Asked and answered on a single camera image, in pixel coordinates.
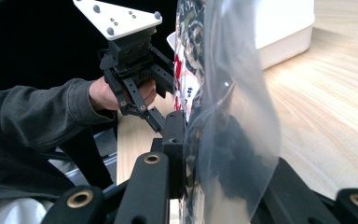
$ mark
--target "black background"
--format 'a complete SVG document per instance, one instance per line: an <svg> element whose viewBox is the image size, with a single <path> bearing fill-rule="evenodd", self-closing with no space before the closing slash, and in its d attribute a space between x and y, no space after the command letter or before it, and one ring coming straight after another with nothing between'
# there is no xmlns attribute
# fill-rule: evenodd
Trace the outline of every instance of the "black background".
<svg viewBox="0 0 358 224"><path fill-rule="evenodd" d="M107 3L155 12L163 23L152 44L173 59L166 37L174 31L173 0L110 0ZM102 75L98 50L107 40L71 0L6 0L0 3L0 90L15 85L48 89L73 77Z"/></svg>

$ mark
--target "white mounting plate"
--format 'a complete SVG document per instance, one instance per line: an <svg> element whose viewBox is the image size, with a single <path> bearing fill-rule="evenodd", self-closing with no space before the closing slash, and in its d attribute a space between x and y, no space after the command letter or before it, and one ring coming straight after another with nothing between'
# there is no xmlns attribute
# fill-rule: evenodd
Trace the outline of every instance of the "white mounting plate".
<svg viewBox="0 0 358 224"><path fill-rule="evenodd" d="M108 40L131 35L162 23L159 13L153 14L92 0L74 0L74 4Z"/></svg>

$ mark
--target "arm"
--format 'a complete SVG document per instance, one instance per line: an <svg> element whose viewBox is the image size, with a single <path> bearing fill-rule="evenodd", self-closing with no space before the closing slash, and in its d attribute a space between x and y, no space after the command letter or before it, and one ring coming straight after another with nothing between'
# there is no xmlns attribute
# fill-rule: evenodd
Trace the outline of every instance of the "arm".
<svg viewBox="0 0 358 224"><path fill-rule="evenodd" d="M0 91L0 133L27 147L55 147L90 125L112 120L107 110L118 105L108 88L100 78L72 79L50 90L18 86ZM156 96L152 83L140 92L149 104Z"/></svg>

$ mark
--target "gray sleeve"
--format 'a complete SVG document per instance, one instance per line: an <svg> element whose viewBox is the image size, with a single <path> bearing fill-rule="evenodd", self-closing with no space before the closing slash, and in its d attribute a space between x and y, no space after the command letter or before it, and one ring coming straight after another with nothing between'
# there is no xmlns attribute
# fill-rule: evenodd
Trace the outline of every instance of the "gray sleeve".
<svg viewBox="0 0 358 224"><path fill-rule="evenodd" d="M111 121L113 113L102 116L93 110L90 84L72 79L49 90L17 86L0 91L0 133L23 146L43 150L90 125Z"/></svg>

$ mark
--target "screw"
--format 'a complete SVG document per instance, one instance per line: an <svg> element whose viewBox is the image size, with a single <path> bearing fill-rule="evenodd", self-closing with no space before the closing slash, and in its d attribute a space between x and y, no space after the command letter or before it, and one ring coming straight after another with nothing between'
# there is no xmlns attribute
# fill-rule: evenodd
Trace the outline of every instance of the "screw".
<svg viewBox="0 0 358 224"><path fill-rule="evenodd" d="M109 35L113 35L115 33L115 30L112 28L112 27L109 27L107 28L106 32L109 34Z"/></svg>
<svg viewBox="0 0 358 224"><path fill-rule="evenodd" d="M92 9L93 9L94 12L96 12L96 13L100 13L100 12L101 12L100 7L98 7L97 5L95 5Z"/></svg>
<svg viewBox="0 0 358 224"><path fill-rule="evenodd" d="M155 12L155 18L157 20L161 19L161 14L159 12Z"/></svg>

